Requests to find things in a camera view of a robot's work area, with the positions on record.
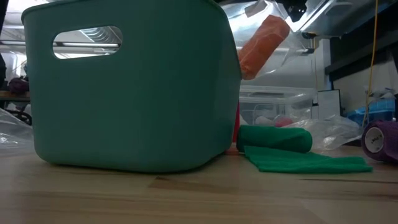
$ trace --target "blue object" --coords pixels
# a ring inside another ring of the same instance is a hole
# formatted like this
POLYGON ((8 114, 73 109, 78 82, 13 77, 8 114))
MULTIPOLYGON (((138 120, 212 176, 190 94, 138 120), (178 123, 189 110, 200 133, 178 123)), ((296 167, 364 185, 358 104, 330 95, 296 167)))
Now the blue object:
MULTIPOLYGON (((395 112, 395 99, 377 100, 369 105, 369 119, 366 121, 366 124, 375 120, 391 121, 395 112)), ((362 107, 347 113, 346 117, 362 126, 364 115, 365 107, 362 107)))

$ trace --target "yellow cord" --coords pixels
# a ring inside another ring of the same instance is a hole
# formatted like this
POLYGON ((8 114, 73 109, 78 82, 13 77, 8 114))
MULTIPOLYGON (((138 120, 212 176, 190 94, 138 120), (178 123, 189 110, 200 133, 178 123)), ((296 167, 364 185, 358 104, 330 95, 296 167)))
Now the yellow cord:
POLYGON ((315 37, 313 38, 313 64, 315 67, 315 88, 317 89, 318 94, 318 74, 317 74, 317 56, 315 55, 315 51, 317 50, 317 42, 315 41, 315 37))
POLYGON ((371 73, 369 76, 369 86, 368 86, 368 94, 366 94, 365 101, 365 116, 363 117, 362 127, 365 127, 366 120, 369 116, 369 98, 372 90, 372 77, 373 77, 373 65, 374 65, 374 56, 376 54, 376 41, 377 41, 377 13, 379 12, 379 0, 376 0, 376 9, 374 16, 374 33, 373 33, 373 52, 372 52, 372 62, 371 62, 371 73))

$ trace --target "clear plastic container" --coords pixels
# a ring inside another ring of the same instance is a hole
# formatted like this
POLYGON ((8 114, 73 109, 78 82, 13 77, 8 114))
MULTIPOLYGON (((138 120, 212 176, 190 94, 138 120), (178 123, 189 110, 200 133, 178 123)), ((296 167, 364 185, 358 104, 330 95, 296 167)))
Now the clear plastic container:
POLYGON ((240 113, 250 125, 273 126, 278 119, 297 122, 311 118, 317 91, 311 88, 241 86, 240 113))

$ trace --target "purple object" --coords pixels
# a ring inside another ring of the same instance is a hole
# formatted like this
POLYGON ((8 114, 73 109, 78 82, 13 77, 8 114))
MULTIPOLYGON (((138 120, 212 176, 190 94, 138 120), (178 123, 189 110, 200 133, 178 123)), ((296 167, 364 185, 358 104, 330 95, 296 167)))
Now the purple object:
POLYGON ((398 123, 370 123, 362 135, 362 148, 374 160, 398 163, 398 123))
POLYGON ((14 94, 23 94, 29 91, 29 82, 22 77, 20 78, 13 78, 8 83, 8 88, 10 89, 11 93, 14 94))

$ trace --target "red object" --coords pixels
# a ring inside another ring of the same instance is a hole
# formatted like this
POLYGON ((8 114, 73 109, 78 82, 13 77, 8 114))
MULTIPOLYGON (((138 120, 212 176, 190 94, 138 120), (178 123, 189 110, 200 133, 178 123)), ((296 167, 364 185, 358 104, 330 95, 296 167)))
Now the red object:
POLYGON ((236 109, 235 127, 234 127, 234 135, 232 138, 232 142, 236 142, 236 140, 238 138, 239 127, 240 127, 240 116, 239 116, 239 102, 238 102, 238 108, 236 109))
POLYGON ((290 118, 281 118, 275 122, 275 127, 281 128, 290 124, 293 124, 293 120, 291 120, 290 118))
POLYGON ((252 80, 286 37, 290 27, 279 17, 269 15, 253 37, 239 51, 244 80, 252 80))

